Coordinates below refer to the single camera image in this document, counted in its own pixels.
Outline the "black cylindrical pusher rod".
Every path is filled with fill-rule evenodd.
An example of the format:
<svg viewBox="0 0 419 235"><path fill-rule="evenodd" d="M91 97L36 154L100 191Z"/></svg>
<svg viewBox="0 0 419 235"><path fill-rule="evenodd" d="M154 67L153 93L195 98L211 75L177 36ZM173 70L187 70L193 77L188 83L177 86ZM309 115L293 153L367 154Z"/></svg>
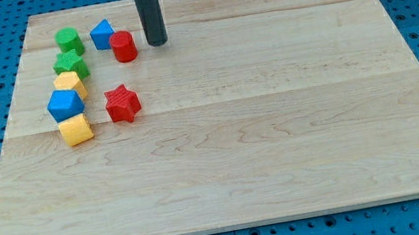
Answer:
<svg viewBox="0 0 419 235"><path fill-rule="evenodd" d="M147 43L155 47L166 44L168 37L160 2L158 0L134 1Z"/></svg>

